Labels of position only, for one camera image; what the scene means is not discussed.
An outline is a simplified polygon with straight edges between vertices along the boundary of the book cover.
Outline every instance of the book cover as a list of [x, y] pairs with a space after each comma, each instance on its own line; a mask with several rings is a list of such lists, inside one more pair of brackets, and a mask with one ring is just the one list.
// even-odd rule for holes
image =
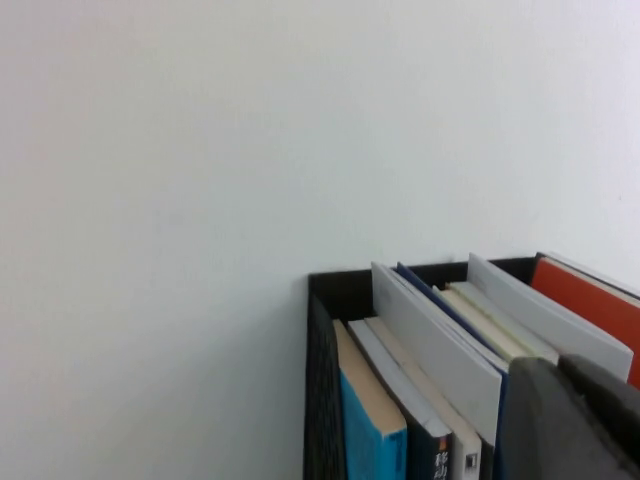
[[334, 321], [348, 478], [404, 480], [407, 425], [346, 328]]
[[640, 301], [549, 258], [538, 261], [531, 286], [631, 348], [629, 383], [640, 387]]

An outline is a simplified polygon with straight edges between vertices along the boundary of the white wall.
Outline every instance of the white wall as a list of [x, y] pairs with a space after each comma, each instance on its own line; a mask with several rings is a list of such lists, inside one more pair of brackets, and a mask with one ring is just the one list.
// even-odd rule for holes
[[305, 275], [640, 285], [640, 9], [0, 6], [0, 478], [298, 479]]

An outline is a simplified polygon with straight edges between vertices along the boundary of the black bookshelf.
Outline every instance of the black bookshelf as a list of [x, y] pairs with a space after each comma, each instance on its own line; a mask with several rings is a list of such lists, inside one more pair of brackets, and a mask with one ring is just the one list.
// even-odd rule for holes
[[[530, 283], [536, 257], [493, 260]], [[412, 266], [427, 284], [443, 288], [467, 278], [467, 262]], [[304, 433], [304, 479], [346, 480], [336, 338], [332, 319], [343, 322], [374, 315], [371, 270], [309, 275]]]

